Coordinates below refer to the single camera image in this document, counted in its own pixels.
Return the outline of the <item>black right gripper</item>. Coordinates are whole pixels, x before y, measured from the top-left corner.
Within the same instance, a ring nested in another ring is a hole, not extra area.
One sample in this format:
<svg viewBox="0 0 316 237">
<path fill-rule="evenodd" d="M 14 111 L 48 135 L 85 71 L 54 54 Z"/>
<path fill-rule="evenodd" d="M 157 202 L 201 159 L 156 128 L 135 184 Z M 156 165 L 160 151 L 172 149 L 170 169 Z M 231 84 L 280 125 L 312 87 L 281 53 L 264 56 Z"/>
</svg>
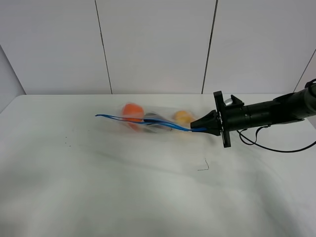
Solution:
<svg viewBox="0 0 316 237">
<path fill-rule="evenodd" d="M 231 147 L 230 132 L 247 128 L 249 123 L 249 108 L 240 99 L 231 95 L 233 102 L 226 105 L 223 99 L 222 91 L 213 93 L 216 110 L 212 110 L 202 118 L 191 122 L 191 128 L 199 128 L 199 132 L 214 136 L 222 134 L 224 148 Z"/>
</svg>

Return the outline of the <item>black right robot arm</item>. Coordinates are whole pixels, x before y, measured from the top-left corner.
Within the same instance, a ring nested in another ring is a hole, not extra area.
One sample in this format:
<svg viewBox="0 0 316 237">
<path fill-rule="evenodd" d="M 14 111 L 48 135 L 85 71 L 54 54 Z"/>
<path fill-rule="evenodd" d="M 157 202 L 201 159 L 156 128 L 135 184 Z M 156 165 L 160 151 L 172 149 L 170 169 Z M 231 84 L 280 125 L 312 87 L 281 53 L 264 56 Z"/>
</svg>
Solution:
<svg viewBox="0 0 316 237">
<path fill-rule="evenodd" d="M 224 100 L 221 91 L 214 92 L 215 110 L 191 122 L 195 132 L 222 136 L 223 146 L 231 146 L 230 132 L 236 131 L 246 145 L 257 145 L 242 132 L 249 128 L 261 130 L 275 124 L 288 124 L 303 121 L 316 114 L 316 81 L 305 84 L 303 90 L 279 96 L 271 101 L 245 105 L 231 95 Z"/>
</svg>

